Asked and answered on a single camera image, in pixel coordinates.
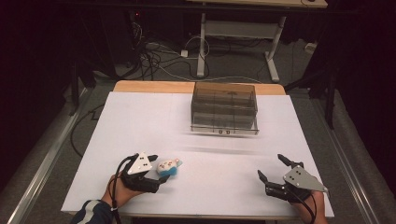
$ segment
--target dark background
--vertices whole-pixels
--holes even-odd
[[[290,15],[281,40],[287,44],[298,38],[307,42],[319,40],[305,76],[323,68],[336,74],[336,87],[349,116],[396,193],[392,173],[396,160],[395,3],[391,0],[328,3],[329,9],[360,8],[361,14],[329,17],[330,20],[315,15]],[[70,64],[77,63],[82,79],[90,80],[84,76],[90,76],[92,69],[114,75],[113,64],[125,61],[115,57],[122,52],[114,45],[114,39],[125,40],[128,31],[109,37],[101,24],[111,25],[115,21],[103,10],[91,10],[84,17],[88,28],[76,11],[50,0],[1,3],[0,162],[7,169],[1,170],[0,189],[63,107],[63,93],[70,83]],[[158,35],[174,39],[177,45],[186,40],[186,35],[199,31],[200,16],[151,11],[142,13],[139,20]],[[90,32],[95,32],[93,40]],[[327,81],[324,77],[308,86]]]

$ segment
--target person's hand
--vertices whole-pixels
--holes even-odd
[[[114,175],[111,176],[110,180],[108,181],[108,185],[106,186],[105,194],[102,197],[102,201],[105,203],[108,203],[110,207],[112,207],[112,200],[110,197],[110,194],[113,193],[113,185],[114,185]],[[133,197],[142,194],[144,192],[141,191],[133,191],[131,189],[128,189],[124,186],[122,181],[120,179],[117,179],[117,184],[116,184],[116,200],[117,200],[117,207],[120,208],[126,203],[128,203],[129,200],[131,200]]]
[[[315,191],[313,190],[311,192],[312,197],[315,199],[312,199],[312,197],[309,197],[305,200],[305,203],[311,208],[312,212],[315,214],[315,204],[317,205],[317,218],[315,219],[315,224],[327,224],[327,220],[325,217],[325,212],[324,212],[324,195],[323,192],[320,191]],[[308,212],[308,210],[303,206],[302,203],[292,203],[299,215],[301,220],[305,224],[311,223],[311,214]]]

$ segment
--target white desk leg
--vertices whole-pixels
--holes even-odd
[[[286,17],[280,18],[279,24],[276,29],[276,33],[273,39],[271,51],[265,52],[265,59],[268,64],[268,69],[270,71],[271,79],[273,82],[279,82],[279,76],[277,75],[275,63],[274,63],[274,55],[276,52],[277,43],[279,42],[280,35],[282,34],[283,25],[285,24]]]
[[[198,65],[197,65],[197,76],[203,77],[205,75],[205,13],[202,14],[201,18],[201,41],[198,55]]]

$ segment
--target desk foot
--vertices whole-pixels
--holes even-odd
[[[279,76],[277,75],[274,59],[273,58],[268,59],[268,54],[269,54],[269,52],[266,51],[265,52],[265,59],[266,59],[267,64],[268,64],[268,70],[270,71],[271,79],[273,80],[273,82],[278,83],[279,82]]]

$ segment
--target gray floor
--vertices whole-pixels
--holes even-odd
[[[272,83],[268,69],[262,62],[262,49],[268,49],[269,43],[264,41],[258,46],[249,48],[233,45],[230,52],[224,50],[228,45],[216,47],[217,44],[211,45],[210,53],[206,58],[210,72],[207,79],[228,77],[217,81],[253,82],[252,79],[258,79],[262,83]],[[311,57],[304,52],[304,45],[303,41],[298,41],[287,46],[279,46],[274,59],[280,84],[286,85],[301,77]],[[175,57],[169,53],[159,54],[162,55],[163,61]],[[191,70],[195,71],[196,61],[186,61],[190,62]],[[193,80],[185,63],[174,64],[165,69],[166,72],[160,70],[155,73],[154,80],[184,81],[178,77]],[[84,94],[87,100],[81,105],[79,118],[103,104],[114,85],[113,81],[98,78],[97,87]],[[65,95],[66,99],[70,98],[69,92]],[[336,94],[334,130],[330,130],[323,121],[322,100],[309,99],[307,90],[293,90],[289,95],[322,180],[331,190],[331,204],[335,218],[329,220],[330,223],[396,223],[393,195],[359,139],[341,97]],[[65,140],[60,137],[71,119],[68,115],[70,110],[71,103],[68,102],[0,195],[0,223],[7,223],[10,220],[37,169],[54,147],[59,148],[59,157],[53,158],[54,166],[49,168],[48,178],[43,180],[43,187],[39,188],[36,194],[29,194],[34,195],[30,199],[33,203],[26,207],[20,223],[68,223],[71,219],[71,215],[60,211],[80,162],[80,157],[71,147],[69,137]],[[97,111],[96,116],[100,114],[100,109]],[[75,129],[73,142],[80,153],[83,153],[88,145],[96,122],[91,120],[89,115]],[[129,222],[128,218],[124,219],[124,223]],[[291,220],[278,223],[302,222]]]

